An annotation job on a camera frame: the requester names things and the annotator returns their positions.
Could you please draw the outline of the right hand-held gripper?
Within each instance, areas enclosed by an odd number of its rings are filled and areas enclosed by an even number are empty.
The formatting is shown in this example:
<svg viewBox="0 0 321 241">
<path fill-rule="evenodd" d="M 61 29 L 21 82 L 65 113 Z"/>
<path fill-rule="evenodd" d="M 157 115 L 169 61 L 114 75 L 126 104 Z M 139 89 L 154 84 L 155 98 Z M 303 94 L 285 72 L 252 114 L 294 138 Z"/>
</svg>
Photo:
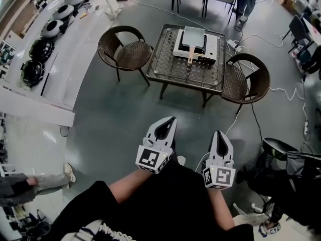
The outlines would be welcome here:
<svg viewBox="0 0 321 241">
<path fill-rule="evenodd" d="M 224 190 L 232 187 L 236 170 L 233 168 L 233 161 L 218 162 L 218 155 L 222 159 L 233 158 L 233 146 L 230 140 L 221 131 L 215 131 L 209 148 L 209 158 L 206 160 L 206 167 L 203 170 L 203 178 L 206 188 Z"/>
</svg>

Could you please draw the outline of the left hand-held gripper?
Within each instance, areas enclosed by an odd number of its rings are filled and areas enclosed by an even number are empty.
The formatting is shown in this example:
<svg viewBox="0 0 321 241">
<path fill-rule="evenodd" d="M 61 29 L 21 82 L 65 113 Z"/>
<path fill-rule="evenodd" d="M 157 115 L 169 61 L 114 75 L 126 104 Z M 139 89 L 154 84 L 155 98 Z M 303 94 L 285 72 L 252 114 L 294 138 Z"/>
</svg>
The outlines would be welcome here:
<svg viewBox="0 0 321 241">
<path fill-rule="evenodd" d="M 162 118 L 152 124 L 147 131 L 147 138 L 138 147 L 136 165 L 142 170 L 159 174 L 173 153 L 171 146 L 176 129 L 177 118 L 174 116 Z"/>
</svg>

